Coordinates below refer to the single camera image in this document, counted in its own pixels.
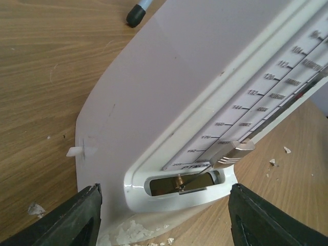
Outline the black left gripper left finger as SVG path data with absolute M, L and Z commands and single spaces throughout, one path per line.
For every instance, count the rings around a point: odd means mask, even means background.
M 43 218 L 7 239 L 7 245 L 96 245 L 103 197 L 87 186 Z

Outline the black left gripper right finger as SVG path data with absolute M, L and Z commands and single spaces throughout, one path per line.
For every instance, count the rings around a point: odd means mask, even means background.
M 232 186 L 228 207 L 234 245 L 327 245 L 327 236 L 240 183 Z

